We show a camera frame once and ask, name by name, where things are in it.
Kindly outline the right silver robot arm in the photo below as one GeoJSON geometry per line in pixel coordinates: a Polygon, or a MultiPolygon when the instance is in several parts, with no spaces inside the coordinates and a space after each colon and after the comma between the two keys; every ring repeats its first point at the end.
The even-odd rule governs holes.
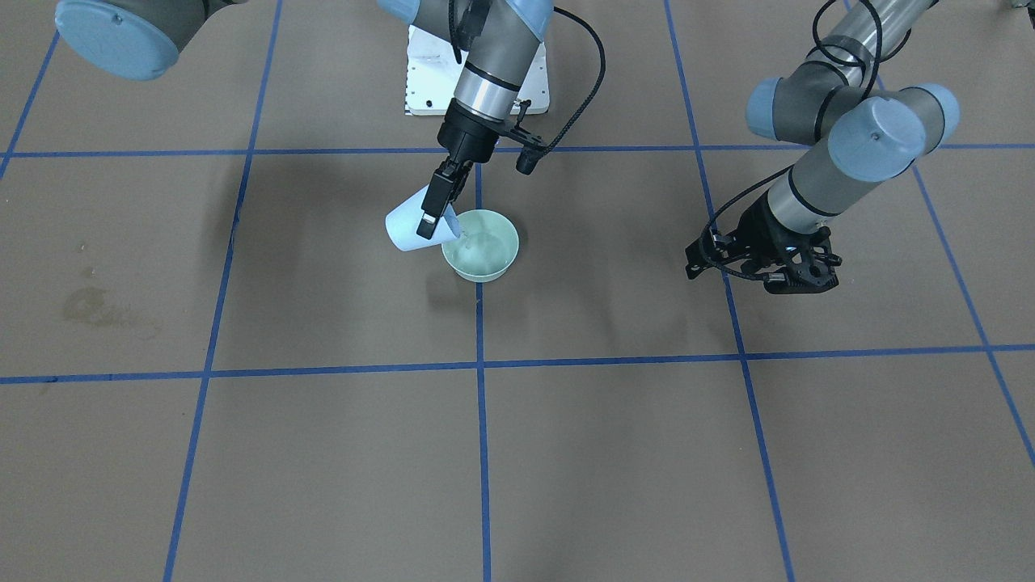
{"type": "MultiPolygon", "coordinates": [[[[93,66],[150,81],[167,72],[209,22],[234,7],[234,1],[59,1],[54,18],[63,40],[93,66]]],[[[448,43],[461,63],[437,130],[446,158],[426,187],[386,217],[400,250],[459,239],[454,202],[470,170],[492,157],[502,137],[521,144],[518,172],[525,175],[551,150],[510,116],[553,14],[551,1],[377,1],[371,8],[348,1],[343,10],[315,8],[310,14],[315,61],[372,57],[382,43],[362,48],[363,40],[413,27],[448,43]],[[327,16],[328,23],[317,23],[319,16],[327,16]]]]}

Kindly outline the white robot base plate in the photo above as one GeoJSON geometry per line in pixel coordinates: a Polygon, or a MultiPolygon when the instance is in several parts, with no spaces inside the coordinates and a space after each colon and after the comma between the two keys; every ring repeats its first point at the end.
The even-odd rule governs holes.
{"type": "MultiPolygon", "coordinates": [[[[495,95],[494,85],[477,74],[469,74],[465,63],[456,63],[450,43],[428,32],[410,26],[407,45],[407,76],[404,84],[403,113],[407,116],[444,116],[455,97],[457,85],[468,81],[469,97],[486,100],[495,95]]],[[[527,113],[546,114],[551,106],[548,84],[548,50],[540,43],[529,69],[515,93],[510,114],[515,116],[521,103],[529,101],[527,113]]]]}

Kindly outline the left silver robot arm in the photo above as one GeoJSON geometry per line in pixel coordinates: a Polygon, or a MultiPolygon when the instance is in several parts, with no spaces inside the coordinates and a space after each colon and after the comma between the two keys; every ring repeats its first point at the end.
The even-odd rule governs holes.
{"type": "Polygon", "coordinates": [[[760,281],[772,294],[824,293],[838,286],[842,258],[830,222],[950,139],[957,97],[934,82],[877,87],[931,1],[859,1],[797,69],[766,78],[746,105],[748,129],[806,147],[802,158],[748,188],[760,198],[728,233],[714,222],[686,248],[688,280],[709,269],[760,281]]]}

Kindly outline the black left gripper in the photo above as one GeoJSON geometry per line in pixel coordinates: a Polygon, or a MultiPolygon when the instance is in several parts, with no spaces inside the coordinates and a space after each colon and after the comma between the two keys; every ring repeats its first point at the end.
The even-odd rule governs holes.
{"type": "Polygon", "coordinates": [[[707,269],[737,263],[743,275],[763,277],[763,287],[771,294],[817,294],[838,287],[836,268],[842,258],[832,254],[830,228],[820,221],[799,233],[777,220],[768,196],[757,199],[741,214],[737,228],[726,235],[703,233],[685,248],[685,275],[701,277],[707,269]]]}

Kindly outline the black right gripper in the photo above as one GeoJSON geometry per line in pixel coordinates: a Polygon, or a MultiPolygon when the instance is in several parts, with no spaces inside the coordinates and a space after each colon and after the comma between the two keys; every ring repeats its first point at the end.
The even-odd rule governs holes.
{"type": "Polygon", "coordinates": [[[473,166],[492,157],[496,141],[503,133],[502,120],[484,117],[460,101],[450,101],[437,130],[437,143],[446,149],[450,165],[440,166],[430,178],[416,228],[418,236],[433,238],[447,205],[459,199],[466,187],[473,166]]]}

